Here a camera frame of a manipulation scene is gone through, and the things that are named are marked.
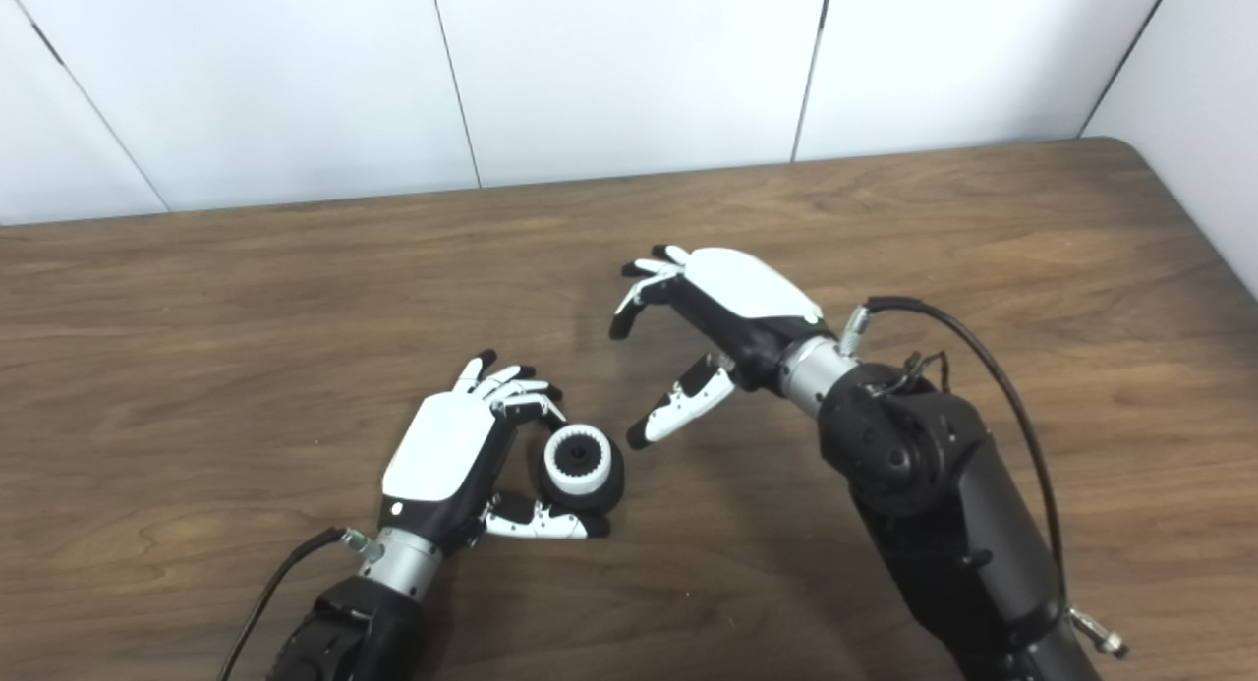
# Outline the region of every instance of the robotic hand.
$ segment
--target robotic hand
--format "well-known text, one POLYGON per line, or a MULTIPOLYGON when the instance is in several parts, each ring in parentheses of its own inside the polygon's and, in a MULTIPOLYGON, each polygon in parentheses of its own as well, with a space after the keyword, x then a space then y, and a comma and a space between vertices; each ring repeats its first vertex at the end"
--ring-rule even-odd
POLYGON ((225 681, 244 641, 287 570, 340 541, 362 556, 359 573, 314 602, 281 650, 270 681, 409 681, 419 663, 420 602, 445 558, 482 534, 586 539, 609 532, 605 514, 624 492, 620 452, 591 425, 569 424, 559 389, 530 366, 488 376, 496 355, 473 357, 449 391, 424 399, 382 481, 371 539, 330 529, 303 546, 267 584, 224 663, 225 681), (552 431, 538 463, 540 500, 496 492, 518 427, 552 431))
POLYGON ((799 287, 755 257, 657 245, 655 259, 621 271, 643 278, 611 321, 628 336, 648 305, 669 305, 722 354, 706 355, 629 431, 655 443, 733 391, 767 389, 816 420, 821 457, 847 480, 857 511, 901 595, 969 681, 1099 681, 1073 624, 1098 651, 1122 657, 1122 638, 1067 603, 1055 504, 1021 402, 990 352, 956 318, 913 298, 871 298, 835 336, 799 287), (902 310, 947 325, 996 378, 1032 448, 1053 551, 996 452, 979 413, 903 366, 862 363, 873 313, 902 310))
POLYGON ((644 278, 616 308, 611 340, 628 337, 648 305, 669 305, 716 342, 721 354, 699 357, 629 429, 633 448, 659 442, 696 420, 732 394, 735 385, 788 395, 784 386, 789 384, 780 378, 790 368, 786 352, 834 339, 821 308, 756 257, 725 248, 688 253, 673 245, 657 245, 652 254, 657 258, 642 258, 621 269, 624 276, 644 278))

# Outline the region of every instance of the wooden table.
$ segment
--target wooden table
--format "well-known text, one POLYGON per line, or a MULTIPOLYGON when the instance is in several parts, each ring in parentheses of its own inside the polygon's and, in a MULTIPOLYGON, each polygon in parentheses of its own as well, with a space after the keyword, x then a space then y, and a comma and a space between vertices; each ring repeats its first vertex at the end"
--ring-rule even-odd
MULTIPOLYGON (((1135 647, 1106 678, 1258 675, 1258 307, 1136 154, 1088 140, 4 229, 0 677, 213 677, 293 545, 372 526, 420 399, 486 346, 623 433, 706 349, 667 310, 606 339, 658 242, 752 252, 832 322, 871 293, 961 316, 1039 424, 1076 602, 1135 647)), ((868 346, 949 347, 1038 511, 956 341, 879 317, 868 346)), ((613 537, 443 568, 424 677, 955 677, 789 403, 737 394, 626 461, 613 537)), ((353 565, 296 569, 235 677, 353 565)))

